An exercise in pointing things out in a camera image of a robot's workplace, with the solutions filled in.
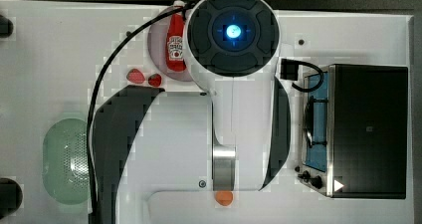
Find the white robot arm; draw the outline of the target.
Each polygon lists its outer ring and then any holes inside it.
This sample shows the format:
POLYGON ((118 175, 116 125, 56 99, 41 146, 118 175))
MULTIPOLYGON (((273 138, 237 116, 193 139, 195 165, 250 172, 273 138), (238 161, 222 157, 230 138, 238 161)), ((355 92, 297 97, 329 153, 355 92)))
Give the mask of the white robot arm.
POLYGON ((191 92, 128 86, 97 111, 90 224, 151 224, 165 191, 261 191, 290 148, 281 32, 264 0, 200 0, 182 46, 191 92))

